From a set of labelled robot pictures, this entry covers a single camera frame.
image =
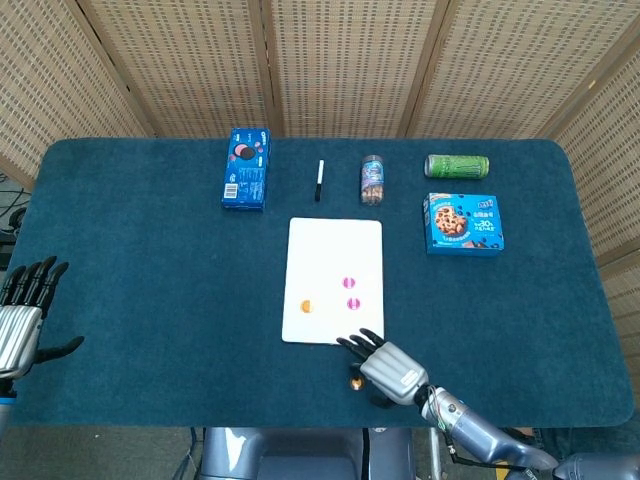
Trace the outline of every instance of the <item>robot finger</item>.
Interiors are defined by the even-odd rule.
[[[25,305],[36,304],[36,300],[38,299],[38,295],[42,290],[44,281],[47,278],[47,274],[49,273],[49,269],[53,266],[54,263],[56,263],[56,257],[49,257],[40,264],[40,266],[36,270],[36,273],[34,273],[31,285],[29,285],[27,293],[24,296]]]
[[[0,291],[0,305],[8,305],[10,303],[13,292],[16,291],[18,286],[18,280],[27,269],[24,265],[20,265],[16,268],[4,281],[2,291]]]
[[[9,300],[11,305],[23,305],[22,302],[24,301],[27,290],[33,280],[33,275],[36,273],[36,270],[38,270],[38,267],[40,267],[40,262],[34,263],[24,271],[20,280],[18,280],[18,285],[16,286],[11,299]]]
[[[82,345],[84,337],[72,338],[69,343],[62,347],[43,348],[36,351],[36,356],[33,363],[44,363],[49,360],[55,360],[57,358],[66,357],[67,355],[76,351],[76,349]]]
[[[369,354],[372,354],[373,352],[376,351],[376,349],[378,347],[376,347],[375,345],[373,345],[372,343],[367,342],[364,338],[358,336],[358,335],[349,335],[349,339],[352,342],[357,343],[358,345],[360,345],[362,348],[364,348],[367,352],[369,352]]]
[[[343,347],[346,347],[351,353],[353,353],[356,357],[360,358],[361,360],[366,360],[367,358],[369,358],[369,355],[371,355],[361,346],[355,345],[345,338],[339,337],[336,339],[336,342],[338,342]]]
[[[360,329],[360,333],[362,333],[365,337],[367,337],[369,340],[371,340],[376,347],[381,347],[382,345],[385,344],[384,339],[380,338],[378,335],[373,333],[371,330],[368,330],[366,328],[361,328]]]
[[[58,280],[60,280],[62,274],[67,271],[67,268],[69,268],[68,262],[61,263],[51,270],[49,275],[47,275],[47,279],[44,281],[44,285],[38,295],[38,299],[35,301],[36,307],[42,309],[42,318],[47,316],[49,307],[51,306],[51,301],[53,300],[53,294],[56,292]]]

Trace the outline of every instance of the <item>blue snack box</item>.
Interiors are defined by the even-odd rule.
[[[504,249],[493,195],[430,193],[422,207],[427,253],[494,256]]]
[[[267,128],[231,130],[227,169],[224,172],[222,206],[241,210],[263,210],[271,132]]]

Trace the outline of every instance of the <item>white board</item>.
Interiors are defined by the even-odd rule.
[[[292,218],[282,340],[335,344],[359,328],[384,336],[382,224]]]

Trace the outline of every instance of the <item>cookie image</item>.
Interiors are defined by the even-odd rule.
[[[467,219],[458,215],[453,207],[441,207],[436,211],[436,227],[445,235],[456,237],[467,231]]]

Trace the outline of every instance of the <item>energy drink can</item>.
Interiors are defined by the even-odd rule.
[[[466,155],[429,155],[424,174],[431,178],[484,178],[489,173],[489,159]]]

